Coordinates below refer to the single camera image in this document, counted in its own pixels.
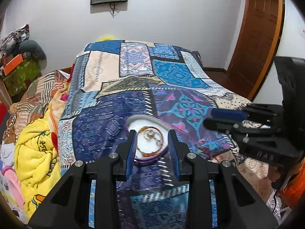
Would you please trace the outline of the person's right hand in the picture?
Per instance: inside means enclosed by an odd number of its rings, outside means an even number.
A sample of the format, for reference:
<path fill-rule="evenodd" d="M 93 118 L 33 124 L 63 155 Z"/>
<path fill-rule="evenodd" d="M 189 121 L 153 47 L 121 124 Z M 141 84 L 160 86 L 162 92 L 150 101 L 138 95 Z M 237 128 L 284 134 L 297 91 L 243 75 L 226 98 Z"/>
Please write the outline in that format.
<path fill-rule="evenodd" d="M 289 170 L 287 168 L 281 168 L 270 164 L 268 166 L 267 177 L 271 181 L 271 186 L 275 190 L 283 190 L 287 186 L 288 173 Z"/>

